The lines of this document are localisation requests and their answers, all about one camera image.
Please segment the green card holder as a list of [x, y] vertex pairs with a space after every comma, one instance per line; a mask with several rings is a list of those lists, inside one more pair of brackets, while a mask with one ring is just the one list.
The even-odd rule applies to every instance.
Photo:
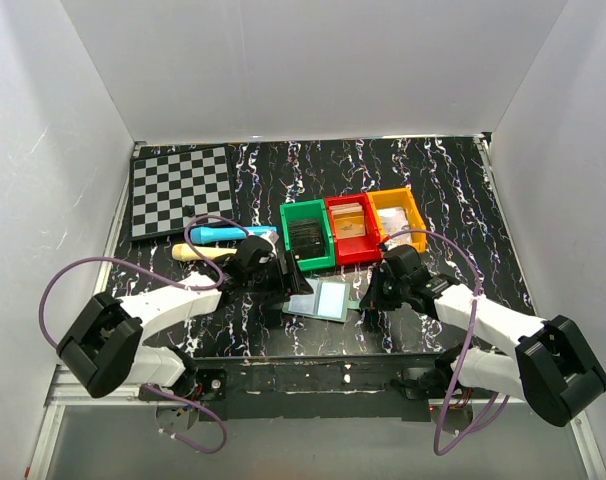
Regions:
[[313, 292], [306, 295], [293, 295], [283, 305], [283, 313], [345, 323], [348, 311], [359, 309], [359, 302], [350, 298], [352, 289], [349, 284], [319, 279], [310, 279], [308, 283]]

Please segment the red plastic bin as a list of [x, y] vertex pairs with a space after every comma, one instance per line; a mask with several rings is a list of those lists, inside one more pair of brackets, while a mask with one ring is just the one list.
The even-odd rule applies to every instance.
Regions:
[[381, 258], [380, 233], [365, 193], [324, 199], [338, 266], [371, 263]]

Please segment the green plastic bin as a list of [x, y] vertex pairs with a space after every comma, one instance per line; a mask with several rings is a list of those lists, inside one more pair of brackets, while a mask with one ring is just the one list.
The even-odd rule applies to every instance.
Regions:
[[322, 199], [280, 205], [285, 248], [302, 271], [335, 266], [335, 246], [325, 203]]

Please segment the yellow plastic bin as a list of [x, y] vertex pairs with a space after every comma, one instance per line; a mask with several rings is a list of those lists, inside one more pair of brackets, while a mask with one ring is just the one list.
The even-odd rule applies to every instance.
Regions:
[[367, 193], [379, 231], [379, 250], [408, 244], [418, 253], [424, 253], [427, 237], [422, 230], [425, 222], [408, 187], [370, 191]]

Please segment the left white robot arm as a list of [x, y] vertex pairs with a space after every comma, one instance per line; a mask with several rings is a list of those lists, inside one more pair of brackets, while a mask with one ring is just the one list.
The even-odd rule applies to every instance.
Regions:
[[189, 318], [225, 309], [255, 294], [282, 304], [314, 290], [291, 251], [251, 235], [232, 254], [214, 260], [181, 281], [115, 298], [95, 294], [56, 345], [59, 359], [93, 398], [122, 385], [150, 385], [191, 398], [198, 388], [194, 360], [177, 347], [151, 347], [146, 340]]

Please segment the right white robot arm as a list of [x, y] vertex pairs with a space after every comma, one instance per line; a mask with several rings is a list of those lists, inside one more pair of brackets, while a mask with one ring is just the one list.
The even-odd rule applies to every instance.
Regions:
[[449, 387], [497, 392], [527, 402], [557, 427], [606, 392], [606, 372], [573, 320], [562, 315], [545, 320], [475, 297], [454, 277], [431, 274], [409, 245], [384, 254], [359, 307], [393, 311], [403, 305], [441, 323], [471, 327], [496, 349], [447, 350], [431, 369], [404, 381], [414, 392], [436, 396]]

